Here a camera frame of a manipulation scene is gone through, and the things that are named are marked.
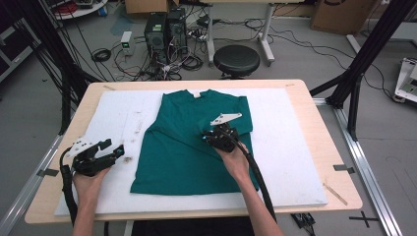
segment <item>human arm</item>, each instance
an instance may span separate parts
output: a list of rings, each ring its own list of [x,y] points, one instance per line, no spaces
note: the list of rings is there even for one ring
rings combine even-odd
[[[240,145],[247,150],[244,144],[240,143]],[[242,192],[255,235],[283,235],[252,184],[249,176],[249,163],[242,150],[236,147],[230,153],[220,149],[216,149],[216,151],[220,154],[227,171],[235,179]]]
[[[89,177],[76,173],[73,181],[76,186],[79,205],[76,221],[74,223],[74,236],[90,236],[93,232],[95,209],[97,208],[98,194],[101,182],[110,168]]]

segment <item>computer tower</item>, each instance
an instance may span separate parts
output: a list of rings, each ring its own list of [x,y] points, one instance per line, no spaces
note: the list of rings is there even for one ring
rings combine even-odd
[[[168,65],[167,56],[168,35],[166,33],[166,13],[150,13],[145,27],[145,40],[148,46],[149,58],[152,64]]]
[[[184,8],[172,9],[167,16],[169,25],[169,41],[182,54],[188,53],[186,14]]]

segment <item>stool seat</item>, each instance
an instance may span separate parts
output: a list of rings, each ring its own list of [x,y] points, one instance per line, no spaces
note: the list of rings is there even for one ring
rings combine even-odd
[[[242,45],[228,45],[214,53],[215,67],[232,77],[248,76],[260,66],[260,56],[254,49]]]

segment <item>black cross marker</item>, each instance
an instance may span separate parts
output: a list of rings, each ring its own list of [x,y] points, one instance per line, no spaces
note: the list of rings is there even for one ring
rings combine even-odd
[[[354,220],[364,220],[365,221],[365,224],[366,224],[366,226],[369,228],[369,223],[368,223],[368,221],[380,221],[379,219],[377,219],[377,218],[367,218],[366,216],[365,216],[365,213],[364,213],[364,211],[363,210],[361,210],[361,213],[362,213],[362,217],[355,217],[355,216],[349,216],[349,219],[354,219]]]

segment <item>human hand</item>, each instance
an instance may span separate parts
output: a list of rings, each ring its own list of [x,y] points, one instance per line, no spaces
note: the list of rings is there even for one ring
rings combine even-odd
[[[96,204],[101,183],[110,168],[101,170],[92,177],[76,173],[73,177],[79,205]]]
[[[244,144],[240,142],[239,144],[245,149],[245,151],[248,151]],[[226,152],[218,148],[215,148],[215,150],[221,156],[229,174],[236,180],[236,182],[238,182],[238,184],[241,181],[246,181],[250,178],[249,163],[240,148],[236,147],[232,152]]]

